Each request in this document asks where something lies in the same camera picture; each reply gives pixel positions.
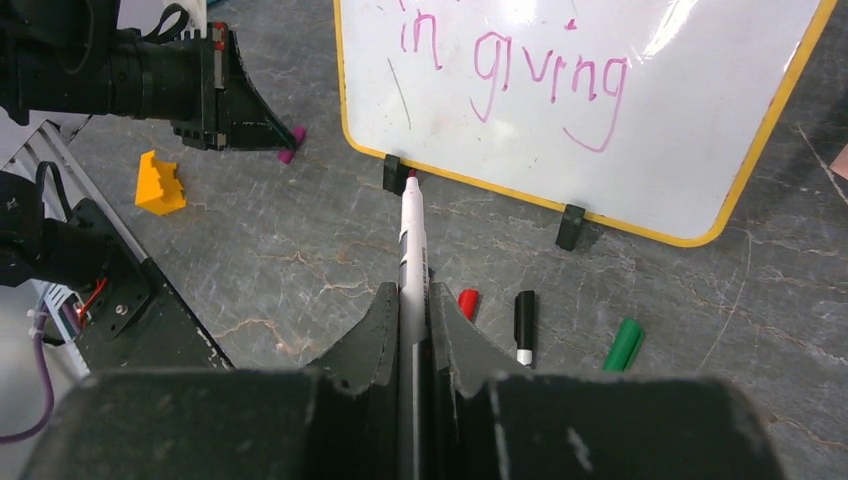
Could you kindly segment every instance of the black marker cap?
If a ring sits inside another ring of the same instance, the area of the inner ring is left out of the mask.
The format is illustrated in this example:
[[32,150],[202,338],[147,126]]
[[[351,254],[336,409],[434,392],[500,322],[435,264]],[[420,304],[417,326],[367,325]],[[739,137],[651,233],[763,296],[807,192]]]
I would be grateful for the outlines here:
[[515,343],[519,350],[536,347],[536,292],[527,290],[515,297]]

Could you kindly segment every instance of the yellow 3d printed part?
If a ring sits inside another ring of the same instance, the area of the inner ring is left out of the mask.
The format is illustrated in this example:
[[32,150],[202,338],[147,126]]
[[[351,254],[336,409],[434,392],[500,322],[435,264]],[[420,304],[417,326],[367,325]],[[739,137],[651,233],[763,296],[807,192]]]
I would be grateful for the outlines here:
[[156,215],[167,215],[186,206],[177,164],[156,160],[156,151],[141,156],[135,205]]

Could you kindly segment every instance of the green marker cap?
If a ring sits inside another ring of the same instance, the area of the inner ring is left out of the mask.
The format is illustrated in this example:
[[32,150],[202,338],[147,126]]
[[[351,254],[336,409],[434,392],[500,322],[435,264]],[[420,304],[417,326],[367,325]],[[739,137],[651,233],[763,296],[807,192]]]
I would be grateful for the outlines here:
[[612,344],[607,361],[604,362],[605,372],[624,372],[633,365],[645,332],[632,318],[625,318],[618,329],[618,335]]

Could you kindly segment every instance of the gray marble surface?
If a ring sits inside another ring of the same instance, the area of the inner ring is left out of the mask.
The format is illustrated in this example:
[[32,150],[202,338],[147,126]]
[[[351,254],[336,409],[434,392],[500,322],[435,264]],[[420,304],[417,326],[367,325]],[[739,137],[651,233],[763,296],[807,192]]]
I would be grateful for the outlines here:
[[[237,366],[303,365],[396,277],[398,199],[381,163],[345,142],[329,0],[227,0],[257,88],[309,140],[268,153],[182,147],[162,122],[96,118],[71,150]],[[848,476],[848,182],[826,170],[848,141],[842,2],[731,222],[681,250],[592,226],[553,245],[553,212],[423,176],[430,260],[456,294],[482,292],[478,326],[512,349],[512,299],[540,297],[542,371],[598,369],[618,324],[647,330],[638,373],[729,379],[762,409],[790,478]],[[133,206],[139,154],[179,162],[188,208]]]

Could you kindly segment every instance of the black plastic foot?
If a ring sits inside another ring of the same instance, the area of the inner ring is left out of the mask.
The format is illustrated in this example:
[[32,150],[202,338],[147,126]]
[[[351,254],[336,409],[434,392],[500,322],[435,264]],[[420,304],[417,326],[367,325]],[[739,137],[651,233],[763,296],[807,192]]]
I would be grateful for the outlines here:
[[583,232],[585,216],[585,208],[575,205],[565,206],[565,213],[562,214],[562,221],[559,224],[559,234],[556,241],[559,248],[569,252],[574,250],[574,247],[577,246],[577,240],[580,238],[580,233]]
[[397,196],[403,195],[410,170],[409,167],[400,163],[399,157],[386,155],[386,161],[383,163],[383,190],[388,190]]

